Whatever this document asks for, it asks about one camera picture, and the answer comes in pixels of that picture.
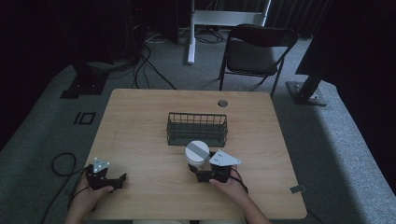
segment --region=black curtain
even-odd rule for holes
[[[287,27],[310,38],[315,35],[331,1],[272,0],[265,26]]]
[[[45,1],[0,1],[0,151],[68,64]]]
[[[396,192],[396,1],[334,0],[296,74],[334,84]]]

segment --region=metal wire basket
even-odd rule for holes
[[[186,146],[200,140],[210,147],[224,147],[227,140],[227,116],[170,112],[166,127],[169,146]]]

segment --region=white cup lid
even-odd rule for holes
[[[209,147],[202,141],[190,142],[186,147],[186,159],[190,165],[204,165],[209,159]]]

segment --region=chair backrest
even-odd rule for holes
[[[229,41],[231,38],[238,38],[249,44],[263,48],[293,47],[298,40],[298,35],[291,29],[239,24],[229,33]]]

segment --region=dark wall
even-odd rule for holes
[[[131,31],[125,27],[132,27],[129,0],[48,2],[0,2],[0,149],[67,65],[139,53],[134,36],[125,39]]]
[[[297,74],[333,83],[396,192],[396,2],[334,0]]]
[[[0,3],[0,149],[68,65],[45,1]]]

